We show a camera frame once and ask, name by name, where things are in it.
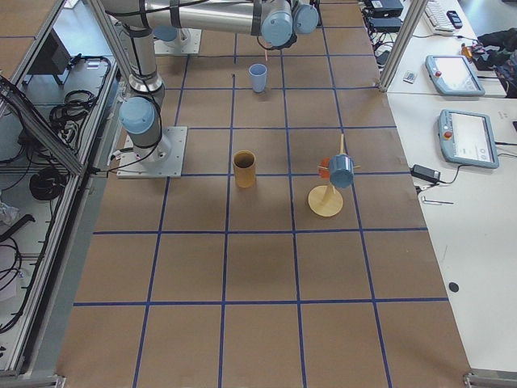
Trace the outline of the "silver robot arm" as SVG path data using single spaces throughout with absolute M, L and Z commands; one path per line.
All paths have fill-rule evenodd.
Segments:
M 122 24 L 128 83 L 141 95 L 163 88 L 156 56 L 199 52 L 202 31 L 254 36 L 266 50 L 291 47 L 320 23 L 317 1 L 102 1 L 106 15 Z
M 191 33 L 187 28 L 158 26 L 154 28 L 153 34 L 169 46 L 184 46 L 191 40 Z

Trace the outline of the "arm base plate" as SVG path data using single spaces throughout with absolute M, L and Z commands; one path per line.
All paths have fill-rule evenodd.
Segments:
M 200 50 L 201 30 L 188 28 L 191 40 L 184 46 L 169 46 L 158 40 L 154 35 L 154 50 L 158 56 L 187 56 L 197 55 Z
M 132 150 L 121 155 L 121 168 L 116 175 L 121 179 L 178 178 L 182 174 L 184 152 L 187 143 L 187 126 L 165 127 L 157 149 L 143 162 L 143 150 Z

